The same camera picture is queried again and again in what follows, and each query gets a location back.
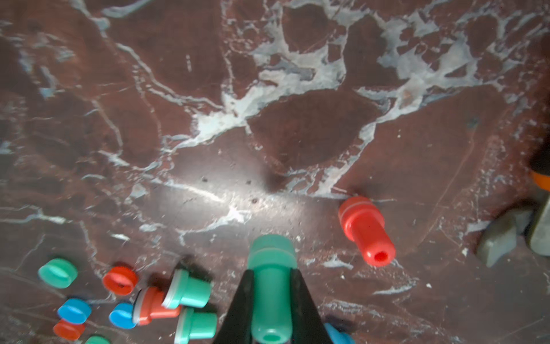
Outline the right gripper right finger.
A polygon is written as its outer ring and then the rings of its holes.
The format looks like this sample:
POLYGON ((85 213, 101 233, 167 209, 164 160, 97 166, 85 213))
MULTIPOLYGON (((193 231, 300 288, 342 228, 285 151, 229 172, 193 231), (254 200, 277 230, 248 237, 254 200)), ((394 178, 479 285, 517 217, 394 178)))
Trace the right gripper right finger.
POLYGON ((290 272, 290 298, 294 344, 332 344, 305 279, 298 269, 290 272))

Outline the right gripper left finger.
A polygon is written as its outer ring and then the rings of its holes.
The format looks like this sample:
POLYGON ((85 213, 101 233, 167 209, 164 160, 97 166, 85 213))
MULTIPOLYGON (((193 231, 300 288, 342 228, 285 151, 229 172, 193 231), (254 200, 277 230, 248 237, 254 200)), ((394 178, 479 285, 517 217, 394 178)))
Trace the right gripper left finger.
POLYGON ((251 344, 254 312, 254 271, 243 274, 226 317, 213 344, 251 344))

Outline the green stamp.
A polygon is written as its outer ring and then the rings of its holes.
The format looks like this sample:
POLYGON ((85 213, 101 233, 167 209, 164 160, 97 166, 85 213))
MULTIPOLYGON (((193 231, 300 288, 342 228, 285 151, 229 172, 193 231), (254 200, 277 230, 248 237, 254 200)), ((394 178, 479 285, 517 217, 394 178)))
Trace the green stamp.
POLYGON ((176 269, 162 306, 176 309, 180 305, 192 308, 204 308, 210 300, 212 286, 210 282, 190 276, 184 269, 176 269))
POLYGON ((174 344, 187 344, 192 340, 212 339, 216 335, 218 317, 212 312, 196 312, 186 308, 178 319, 174 344))
POLYGON ((286 343, 292 337, 290 275, 297 268, 292 241, 277 234, 252 243, 248 269, 254 272, 252 337, 258 343, 286 343))

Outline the green stamp top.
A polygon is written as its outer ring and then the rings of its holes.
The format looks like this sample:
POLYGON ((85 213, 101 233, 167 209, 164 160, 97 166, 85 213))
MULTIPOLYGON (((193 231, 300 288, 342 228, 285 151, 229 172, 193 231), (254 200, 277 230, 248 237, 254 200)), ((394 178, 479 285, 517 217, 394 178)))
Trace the green stamp top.
POLYGON ((204 308, 210 300, 212 286, 210 282, 190 276, 184 269, 176 269, 162 306, 176 309, 180 305, 192 308, 204 308))

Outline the red stamp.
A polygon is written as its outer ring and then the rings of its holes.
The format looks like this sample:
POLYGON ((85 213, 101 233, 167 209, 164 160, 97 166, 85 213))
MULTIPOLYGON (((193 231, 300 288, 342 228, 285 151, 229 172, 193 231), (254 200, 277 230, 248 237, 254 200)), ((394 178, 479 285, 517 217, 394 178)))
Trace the red stamp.
POLYGON ((137 295, 133 305, 132 321, 139 326, 149 325, 153 320, 177 318, 182 310, 181 306, 168 309, 163 306, 166 294, 157 287, 143 289, 137 295))
POLYGON ((368 265, 384 267, 395 259, 396 249, 385 231, 385 219, 371 200, 363 196, 349 198, 338 215, 345 236, 368 265))

